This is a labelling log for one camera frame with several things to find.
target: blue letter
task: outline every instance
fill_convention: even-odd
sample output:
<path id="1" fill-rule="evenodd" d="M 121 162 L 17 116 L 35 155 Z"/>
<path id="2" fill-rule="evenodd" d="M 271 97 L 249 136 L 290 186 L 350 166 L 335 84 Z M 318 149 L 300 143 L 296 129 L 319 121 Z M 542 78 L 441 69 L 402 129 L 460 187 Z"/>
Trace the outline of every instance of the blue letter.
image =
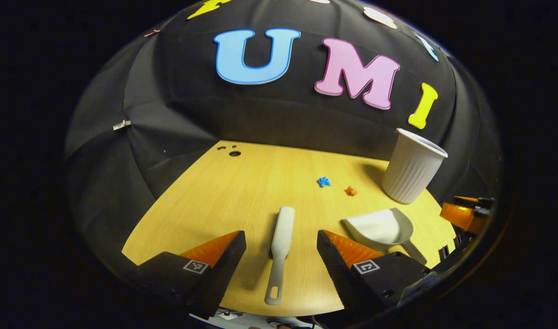
<path id="1" fill-rule="evenodd" d="M 425 46 L 425 48 L 427 49 L 427 52 L 429 52 L 429 55 L 431 55 L 431 57 L 436 61 L 439 62 L 439 58 L 437 55 L 435 55 L 435 52 L 433 52 L 433 47 L 431 46 L 431 44 L 429 44 L 429 42 L 427 42 L 427 40 L 423 39 L 422 37 L 415 35 L 416 37 L 419 38 L 419 40 L 421 40 L 421 43 L 423 43 L 423 46 Z"/>
<path id="2" fill-rule="evenodd" d="M 291 45 L 301 36 L 300 31 L 291 29 L 270 29 L 266 36 L 273 39 L 271 60 L 263 67 L 244 65 L 246 40 L 254 36 L 251 30 L 236 30 L 217 35 L 216 70 L 218 75 L 236 84 L 263 84 L 279 79 L 289 67 Z"/>

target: letter m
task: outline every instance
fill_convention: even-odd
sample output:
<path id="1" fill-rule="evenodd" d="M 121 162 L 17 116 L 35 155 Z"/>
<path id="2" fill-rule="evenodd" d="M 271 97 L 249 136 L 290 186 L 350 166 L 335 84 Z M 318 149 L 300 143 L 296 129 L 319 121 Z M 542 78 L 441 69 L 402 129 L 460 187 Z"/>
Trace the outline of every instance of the letter m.
<path id="1" fill-rule="evenodd" d="M 351 98 L 356 98 L 372 82 L 370 90 L 365 92 L 362 100 L 369 106 L 388 110 L 390 108 L 390 90 L 394 73 L 400 65 L 385 56 L 376 56 L 368 65 L 362 61 L 351 43 L 339 39 L 327 38 L 323 44 L 328 47 L 329 55 L 322 81 L 317 81 L 315 90 L 321 94 L 340 96 L 344 88 L 340 77 L 344 74 L 346 87 Z"/>

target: metal clip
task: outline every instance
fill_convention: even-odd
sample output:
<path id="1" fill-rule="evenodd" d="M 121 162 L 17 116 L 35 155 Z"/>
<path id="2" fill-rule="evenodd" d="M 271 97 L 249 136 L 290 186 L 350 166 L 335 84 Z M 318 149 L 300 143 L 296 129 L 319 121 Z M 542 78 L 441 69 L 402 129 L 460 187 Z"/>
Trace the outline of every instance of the metal clip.
<path id="1" fill-rule="evenodd" d="M 126 127 L 126 126 L 130 126 L 131 122 L 129 120 L 123 120 L 121 123 L 119 123 L 118 125 L 114 125 L 112 126 L 112 130 L 118 130 L 122 127 Z"/>

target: wooden table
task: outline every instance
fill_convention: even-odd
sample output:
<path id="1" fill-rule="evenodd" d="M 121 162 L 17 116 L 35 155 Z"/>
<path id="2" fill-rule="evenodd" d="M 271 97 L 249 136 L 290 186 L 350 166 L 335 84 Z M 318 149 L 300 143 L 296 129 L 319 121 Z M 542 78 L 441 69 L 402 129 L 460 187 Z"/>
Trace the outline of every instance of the wooden table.
<path id="1" fill-rule="evenodd" d="M 229 156 L 239 151 L 240 156 Z M 222 300 L 223 308 L 266 316 L 306 316 L 343 309 L 316 249 L 317 231 L 350 237 L 341 219 L 397 207 L 413 222 L 412 241 L 438 264 L 438 250 L 455 248 L 452 225 L 425 191 L 412 204 L 390 199 L 380 188 L 388 162 L 222 140 L 196 161 L 147 211 L 122 253 L 141 264 L 160 252 L 185 250 L 241 229 L 247 249 Z M 320 188 L 327 176 L 331 186 Z M 358 191 L 349 196 L 348 186 Z M 281 304 L 264 303 L 272 260 L 269 250 L 281 206 L 295 208 L 291 251 L 285 262 Z M 395 246 L 392 251 L 404 252 Z"/>

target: ribbed paper cup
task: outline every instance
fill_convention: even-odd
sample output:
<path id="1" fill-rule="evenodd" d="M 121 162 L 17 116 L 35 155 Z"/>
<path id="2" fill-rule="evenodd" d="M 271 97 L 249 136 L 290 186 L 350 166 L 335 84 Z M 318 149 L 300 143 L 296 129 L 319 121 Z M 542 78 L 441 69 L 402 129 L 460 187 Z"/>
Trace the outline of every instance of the ribbed paper cup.
<path id="1" fill-rule="evenodd" d="M 396 146 L 387 171 L 383 175 L 383 190 L 397 202 L 414 202 L 425 190 L 447 152 L 435 143 L 397 128 Z"/>

